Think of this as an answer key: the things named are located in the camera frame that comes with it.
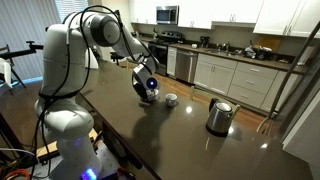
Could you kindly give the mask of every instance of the white cup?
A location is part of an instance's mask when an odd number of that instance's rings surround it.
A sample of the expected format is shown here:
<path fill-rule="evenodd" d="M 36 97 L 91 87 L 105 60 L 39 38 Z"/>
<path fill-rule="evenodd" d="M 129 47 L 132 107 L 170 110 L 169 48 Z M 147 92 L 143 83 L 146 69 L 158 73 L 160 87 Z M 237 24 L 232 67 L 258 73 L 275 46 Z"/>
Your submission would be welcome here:
<path fill-rule="evenodd" d="M 177 95 L 173 93 L 169 93 L 166 95 L 166 105 L 167 106 L 175 106 L 177 104 Z"/>

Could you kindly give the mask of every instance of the dark countertop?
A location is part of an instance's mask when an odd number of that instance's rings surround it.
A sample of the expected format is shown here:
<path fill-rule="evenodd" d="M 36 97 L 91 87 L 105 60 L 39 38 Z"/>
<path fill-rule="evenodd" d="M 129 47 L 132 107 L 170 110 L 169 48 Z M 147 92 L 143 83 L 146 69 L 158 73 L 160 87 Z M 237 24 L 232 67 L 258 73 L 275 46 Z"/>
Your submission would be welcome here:
<path fill-rule="evenodd" d="M 141 102 L 131 72 L 111 63 L 91 71 L 81 91 L 118 138 L 162 179 L 312 179 L 308 163 L 283 151 L 280 143 L 236 122 L 227 138 L 215 137 L 205 129 L 208 107 L 178 97 L 178 105 L 167 108 L 167 93 L 162 87 L 157 101 Z"/>
<path fill-rule="evenodd" d="M 150 42 L 153 39 L 149 37 L 140 37 L 142 41 Z M 280 71 L 287 71 L 291 64 L 286 64 L 286 63 L 280 63 L 277 61 L 261 61 L 261 60 L 256 60 L 256 59 L 250 59 L 250 58 L 245 58 L 242 56 L 225 56 L 225 55 L 219 55 L 219 54 L 214 54 L 210 52 L 206 52 L 212 48 L 192 48 L 190 44 L 170 44 L 170 47 L 174 47 L 177 49 L 182 49 L 182 50 L 188 50 L 188 51 L 193 51 L 197 53 L 202 53 L 210 56 L 216 56 L 216 57 L 221 57 L 233 61 L 238 61 L 238 62 L 244 62 L 244 63 L 249 63 L 249 64 L 254 64 L 258 66 L 263 66 L 263 67 L 268 67 Z M 294 73 L 296 74 L 304 74 L 307 70 L 306 66 L 296 66 L 294 69 Z"/>

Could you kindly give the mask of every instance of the drawer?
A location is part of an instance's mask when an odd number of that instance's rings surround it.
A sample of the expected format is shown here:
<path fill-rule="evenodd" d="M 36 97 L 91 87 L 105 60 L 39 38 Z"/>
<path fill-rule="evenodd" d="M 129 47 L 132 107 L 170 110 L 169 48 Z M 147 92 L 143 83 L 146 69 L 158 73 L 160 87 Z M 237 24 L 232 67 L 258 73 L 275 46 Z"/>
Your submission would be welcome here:
<path fill-rule="evenodd" d="M 262 94 L 267 94 L 273 80 L 261 76 L 256 76 L 253 74 L 235 71 L 232 79 L 232 84 L 237 86 L 250 89 Z"/>
<path fill-rule="evenodd" d="M 228 96 L 256 108 L 260 108 L 265 98 L 264 94 L 257 93 L 233 84 L 230 86 Z"/>
<path fill-rule="evenodd" d="M 250 74 L 255 74 L 262 77 L 266 77 L 266 78 L 270 78 L 270 79 L 274 79 L 278 72 L 277 70 L 274 70 L 274 69 L 247 64 L 247 63 L 240 63 L 240 62 L 237 65 L 237 70 L 242 72 L 247 72 Z"/>
<path fill-rule="evenodd" d="M 210 63 L 210 64 L 213 64 L 213 65 L 222 66 L 222 67 L 229 68 L 229 69 L 235 69 L 236 66 L 237 66 L 237 62 L 236 61 L 223 59 L 223 58 L 219 58 L 219 57 L 215 57 L 215 56 L 208 56 L 208 55 L 205 55 L 205 54 L 199 54 L 198 61 Z"/>
<path fill-rule="evenodd" d="M 176 57 L 177 56 L 177 48 L 169 47 L 168 48 L 168 55 Z"/>

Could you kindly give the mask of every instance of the bottle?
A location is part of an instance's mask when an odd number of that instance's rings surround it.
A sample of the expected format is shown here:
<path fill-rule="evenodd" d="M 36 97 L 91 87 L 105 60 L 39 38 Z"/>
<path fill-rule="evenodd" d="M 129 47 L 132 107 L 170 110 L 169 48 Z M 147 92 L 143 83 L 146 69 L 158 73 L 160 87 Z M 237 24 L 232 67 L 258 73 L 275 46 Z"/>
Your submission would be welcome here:
<path fill-rule="evenodd" d="M 156 31 L 156 28 L 153 28 L 153 39 L 157 39 L 157 31 Z"/>

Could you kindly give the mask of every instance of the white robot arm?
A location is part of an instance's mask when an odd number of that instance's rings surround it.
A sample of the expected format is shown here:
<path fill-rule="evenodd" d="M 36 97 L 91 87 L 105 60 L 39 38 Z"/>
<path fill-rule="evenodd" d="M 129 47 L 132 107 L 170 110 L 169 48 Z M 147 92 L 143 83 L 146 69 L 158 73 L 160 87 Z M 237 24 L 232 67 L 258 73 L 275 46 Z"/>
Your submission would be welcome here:
<path fill-rule="evenodd" d="M 143 101 L 152 101 L 157 96 L 158 81 L 151 75 L 158 69 L 158 60 L 147 47 L 131 36 L 119 19 L 105 13 L 87 12 L 84 14 L 83 32 L 90 45 L 112 47 L 123 57 L 140 54 L 142 60 L 133 70 L 132 85 Z M 75 27 L 80 24 L 80 15 L 73 13 L 65 19 L 65 24 Z"/>
<path fill-rule="evenodd" d="M 43 82 L 35 111 L 39 117 L 37 126 L 44 132 L 44 124 L 52 133 L 63 158 L 51 171 L 52 179 L 77 179 L 87 171 L 98 176 L 102 168 L 88 136 L 93 118 L 75 102 L 76 94 L 88 79 L 85 54 L 89 45 L 112 47 L 119 55 L 133 59 L 134 54 L 141 54 L 143 59 L 132 74 L 133 87 L 144 101 L 157 96 L 158 83 L 151 75 L 159 62 L 131 36 L 116 15 L 74 13 L 64 24 L 50 26 L 43 49 Z"/>

